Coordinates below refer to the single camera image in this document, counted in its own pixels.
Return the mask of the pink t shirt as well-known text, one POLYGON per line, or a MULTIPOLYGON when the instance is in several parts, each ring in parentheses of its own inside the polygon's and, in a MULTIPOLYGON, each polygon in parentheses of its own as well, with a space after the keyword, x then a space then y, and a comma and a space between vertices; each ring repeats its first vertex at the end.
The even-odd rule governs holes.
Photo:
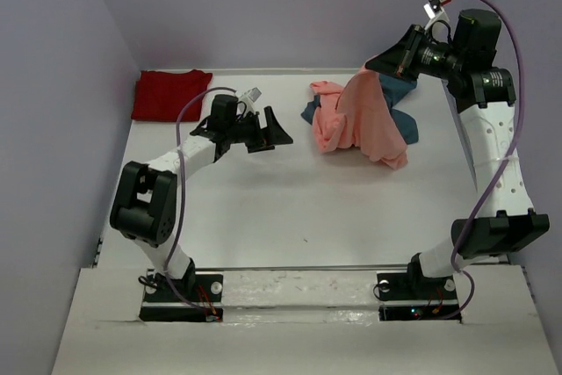
POLYGON ((344 86, 318 81, 310 89, 320 100, 312 119, 320 153, 358 148, 372 162, 391 169, 407 165, 407 143, 389 111, 379 73, 362 68, 344 86))

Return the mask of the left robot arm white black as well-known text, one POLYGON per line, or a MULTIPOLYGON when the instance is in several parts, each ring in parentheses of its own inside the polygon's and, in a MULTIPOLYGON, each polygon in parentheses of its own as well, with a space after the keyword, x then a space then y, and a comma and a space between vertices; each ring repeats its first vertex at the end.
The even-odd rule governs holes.
POLYGON ((235 144, 253 154, 293 143, 271 107, 256 111, 259 89, 239 94, 218 88, 213 95, 209 115, 188 136, 178 135, 173 149, 123 167, 110 212, 111 227, 139 246, 154 266, 154 276, 144 284, 154 290, 163 286, 176 300, 189 298, 196 284, 195 263, 179 245, 187 179, 235 144))

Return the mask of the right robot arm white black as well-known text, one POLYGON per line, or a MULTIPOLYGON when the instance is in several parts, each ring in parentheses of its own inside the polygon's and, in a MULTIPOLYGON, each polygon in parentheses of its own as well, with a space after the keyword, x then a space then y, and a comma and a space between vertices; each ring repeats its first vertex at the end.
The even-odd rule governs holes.
POLYGON ((522 98, 511 73, 494 66, 501 28, 492 11, 463 10, 456 26, 444 11, 432 12, 426 25, 411 25, 396 45, 366 63, 369 70, 405 82, 427 75, 447 83, 479 195, 468 218, 454 220, 444 241, 414 255, 407 272, 390 280, 386 296, 406 292, 421 299, 457 269, 518 252, 550 228, 526 191, 514 145, 522 98))

